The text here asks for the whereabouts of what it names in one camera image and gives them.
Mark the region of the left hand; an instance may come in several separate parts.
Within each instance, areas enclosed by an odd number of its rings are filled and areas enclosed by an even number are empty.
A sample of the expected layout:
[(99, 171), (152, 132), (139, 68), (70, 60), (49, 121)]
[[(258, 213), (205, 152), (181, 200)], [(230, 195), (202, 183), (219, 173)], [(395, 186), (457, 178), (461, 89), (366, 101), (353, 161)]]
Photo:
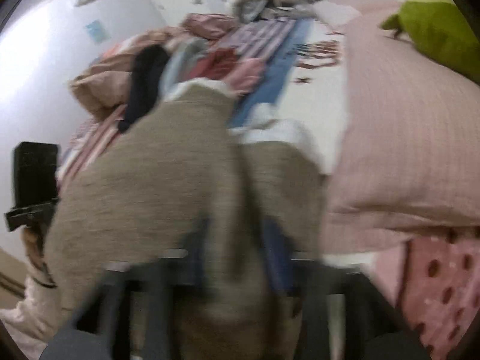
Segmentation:
[(39, 271), (45, 269), (43, 240), (29, 227), (22, 229), (22, 241), (24, 242), (25, 252), (30, 263)]

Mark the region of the left forearm cream sleeve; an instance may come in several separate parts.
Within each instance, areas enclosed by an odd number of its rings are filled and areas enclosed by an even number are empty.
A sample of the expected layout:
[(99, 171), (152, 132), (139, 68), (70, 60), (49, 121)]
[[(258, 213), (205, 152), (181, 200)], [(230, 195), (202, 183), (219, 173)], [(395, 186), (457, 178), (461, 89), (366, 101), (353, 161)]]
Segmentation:
[(26, 357), (39, 359), (71, 311), (63, 307), (46, 264), (39, 269), (29, 263), (24, 285), (24, 299), (13, 309), (1, 309), (1, 321)]

